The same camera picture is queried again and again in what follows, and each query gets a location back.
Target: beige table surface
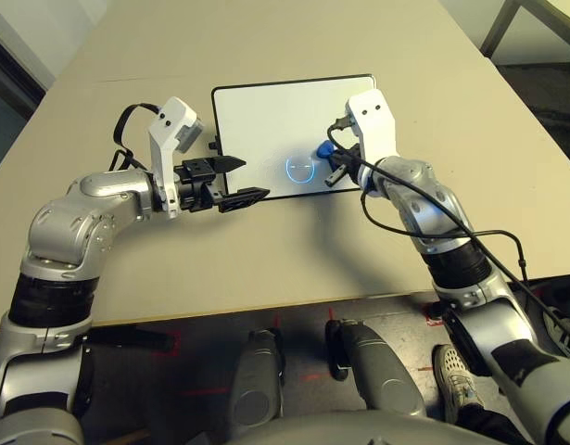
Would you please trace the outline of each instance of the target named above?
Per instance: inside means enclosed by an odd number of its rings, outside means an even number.
[[[364,72],[396,117],[399,153],[430,161],[476,228],[518,234],[531,277],[570,273],[570,163],[436,1],[131,0],[112,5],[0,166],[0,316],[33,214],[108,167],[125,106],[183,98],[207,124],[189,156],[204,156],[213,87]],[[150,118],[126,129],[146,163]],[[371,207],[399,226],[389,202]],[[516,269],[509,241],[488,245]],[[430,287],[410,239],[370,225],[347,192],[137,224],[112,249],[93,315],[108,324]]]

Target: person's foot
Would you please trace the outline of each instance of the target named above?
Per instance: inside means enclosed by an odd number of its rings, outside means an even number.
[[[455,424],[461,408],[470,404],[484,407],[476,392],[472,375],[451,345],[438,345],[433,351],[433,369],[443,403],[445,421]]]

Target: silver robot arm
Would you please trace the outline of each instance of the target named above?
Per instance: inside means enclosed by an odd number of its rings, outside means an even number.
[[[190,159],[174,167],[173,152],[184,153],[201,130],[196,113],[172,97],[148,129],[151,172],[85,176],[37,212],[0,324],[0,444],[82,444],[75,416],[89,403],[93,372],[83,342],[97,282],[120,231],[154,212],[168,219],[213,206],[225,212],[269,193],[252,187],[224,195],[215,187],[219,174],[245,164],[237,158]]]
[[[396,152],[393,118],[380,91],[353,96],[347,113],[331,129],[351,127],[360,143],[351,150],[339,145],[334,152],[318,150],[333,170],[327,184],[348,173],[368,196],[389,199],[411,233],[461,231],[422,195],[360,163],[361,156],[435,197],[472,230],[460,202],[436,179],[432,166]],[[537,443],[570,443],[570,360],[538,346],[530,322],[495,264],[468,237],[412,237],[412,242],[433,276],[439,298],[447,303],[445,326],[471,370],[492,375]]]

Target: tablet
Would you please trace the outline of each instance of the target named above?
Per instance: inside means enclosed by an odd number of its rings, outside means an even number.
[[[226,191],[263,187],[274,199],[357,189],[348,177],[329,188],[332,170],[316,150],[348,99],[373,88],[374,77],[361,74],[212,90],[220,153],[247,163],[226,174]],[[344,146],[358,142],[350,129],[336,133]]]

